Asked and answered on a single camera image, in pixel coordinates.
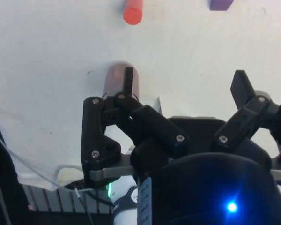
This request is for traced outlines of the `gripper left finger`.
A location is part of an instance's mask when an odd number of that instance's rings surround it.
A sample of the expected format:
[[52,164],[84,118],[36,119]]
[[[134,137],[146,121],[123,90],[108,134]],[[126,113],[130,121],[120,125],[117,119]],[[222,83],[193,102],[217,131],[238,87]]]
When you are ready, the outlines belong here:
[[[122,176],[142,182],[152,172],[187,154],[190,137],[151,106],[133,94],[133,67],[126,67],[115,95],[89,97],[83,103],[81,163],[86,186],[101,188]],[[116,125],[134,143],[129,155],[107,137],[108,126]]]

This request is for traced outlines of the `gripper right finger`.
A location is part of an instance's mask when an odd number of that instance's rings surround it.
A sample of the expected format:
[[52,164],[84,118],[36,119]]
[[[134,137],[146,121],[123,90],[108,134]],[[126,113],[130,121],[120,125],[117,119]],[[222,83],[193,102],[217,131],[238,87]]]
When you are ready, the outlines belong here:
[[235,72],[230,91],[237,112],[214,135],[215,143],[231,150],[264,128],[281,149],[281,104],[274,103],[267,93],[254,90],[244,70]]

